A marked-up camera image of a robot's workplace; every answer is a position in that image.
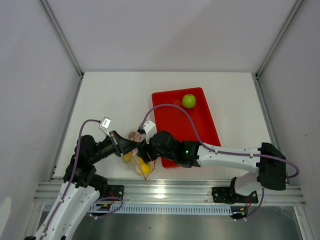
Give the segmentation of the clear zip top bag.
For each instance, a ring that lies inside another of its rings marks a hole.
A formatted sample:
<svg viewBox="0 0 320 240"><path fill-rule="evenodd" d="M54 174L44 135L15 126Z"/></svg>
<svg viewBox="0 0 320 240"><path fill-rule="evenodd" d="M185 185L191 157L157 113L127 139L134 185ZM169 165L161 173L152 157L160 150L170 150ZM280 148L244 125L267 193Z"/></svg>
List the clear zip top bag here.
<svg viewBox="0 0 320 240"><path fill-rule="evenodd" d="M150 175L154 172L156 163L145 163L141 157L138 156L138 149L126 153L121 157L120 165L126 170L135 172L142 177L145 181L148 180Z"/></svg>

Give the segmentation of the orange fruit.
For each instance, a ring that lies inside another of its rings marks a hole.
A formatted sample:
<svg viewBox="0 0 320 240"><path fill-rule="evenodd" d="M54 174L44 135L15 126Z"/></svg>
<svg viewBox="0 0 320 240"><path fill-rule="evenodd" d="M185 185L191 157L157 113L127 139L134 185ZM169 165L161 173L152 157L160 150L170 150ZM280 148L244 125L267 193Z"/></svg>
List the orange fruit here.
<svg viewBox="0 0 320 240"><path fill-rule="evenodd" d="M130 163L132 161L132 153L129 152L122 156L122 159L125 163Z"/></svg>

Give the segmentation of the brown kiwi fruit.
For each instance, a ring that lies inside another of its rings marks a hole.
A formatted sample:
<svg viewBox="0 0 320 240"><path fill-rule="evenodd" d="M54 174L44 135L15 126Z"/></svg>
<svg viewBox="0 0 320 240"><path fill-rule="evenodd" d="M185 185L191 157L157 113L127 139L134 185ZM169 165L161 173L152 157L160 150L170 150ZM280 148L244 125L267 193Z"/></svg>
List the brown kiwi fruit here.
<svg viewBox="0 0 320 240"><path fill-rule="evenodd" d="M128 134L128 138L131 140L131 139L134 139L135 137L136 137L136 135L137 135L137 133L136 132L130 132L129 134Z"/></svg>

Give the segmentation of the green apple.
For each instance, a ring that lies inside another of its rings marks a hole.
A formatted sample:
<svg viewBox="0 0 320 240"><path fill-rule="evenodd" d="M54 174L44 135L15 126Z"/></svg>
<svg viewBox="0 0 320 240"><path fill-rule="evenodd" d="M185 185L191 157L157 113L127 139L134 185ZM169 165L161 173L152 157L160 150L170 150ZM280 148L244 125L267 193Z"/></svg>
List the green apple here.
<svg viewBox="0 0 320 240"><path fill-rule="evenodd" d="M186 109L192 109L195 107L197 100L193 94L185 94L182 98L182 106Z"/></svg>

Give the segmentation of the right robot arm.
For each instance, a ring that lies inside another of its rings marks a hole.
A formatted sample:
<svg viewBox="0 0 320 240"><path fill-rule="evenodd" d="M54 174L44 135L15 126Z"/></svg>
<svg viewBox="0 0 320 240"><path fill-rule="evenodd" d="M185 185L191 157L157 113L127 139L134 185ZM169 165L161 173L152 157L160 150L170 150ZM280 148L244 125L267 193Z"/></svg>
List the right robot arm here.
<svg viewBox="0 0 320 240"><path fill-rule="evenodd" d="M227 149L199 141L179 141L169 132L160 131L141 141L137 151L146 164L165 158L184 168L221 166L246 171L231 180L228 196L234 202L260 188L286 189L286 158L271 143L263 142L258 148Z"/></svg>

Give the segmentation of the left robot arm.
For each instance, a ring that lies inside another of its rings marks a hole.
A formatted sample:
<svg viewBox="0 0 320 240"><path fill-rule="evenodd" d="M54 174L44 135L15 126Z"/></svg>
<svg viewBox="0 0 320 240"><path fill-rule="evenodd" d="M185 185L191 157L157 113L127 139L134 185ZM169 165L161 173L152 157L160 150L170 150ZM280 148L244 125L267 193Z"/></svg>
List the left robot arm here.
<svg viewBox="0 0 320 240"><path fill-rule="evenodd" d="M116 131L101 142L91 135L80 136L65 171L58 196L39 229L28 240L70 240L91 205L108 196L108 180L96 174L95 163L110 155L121 157L138 143L121 137Z"/></svg>

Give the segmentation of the yellow bumpy gourd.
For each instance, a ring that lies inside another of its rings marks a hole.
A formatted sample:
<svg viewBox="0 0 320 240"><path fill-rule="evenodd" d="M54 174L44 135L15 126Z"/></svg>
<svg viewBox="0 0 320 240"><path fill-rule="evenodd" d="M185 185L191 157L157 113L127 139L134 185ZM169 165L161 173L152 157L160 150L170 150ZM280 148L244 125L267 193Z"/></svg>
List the yellow bumpy gourd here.
<svg viewBox="0 0 320 240"><path fill-rule="evenodd" d="M137 164L137 171L139 175L145 175L149 174L151 171L151 166L149 164L144 163L144 161L140 158L137 157L138 164Z"/></svg>

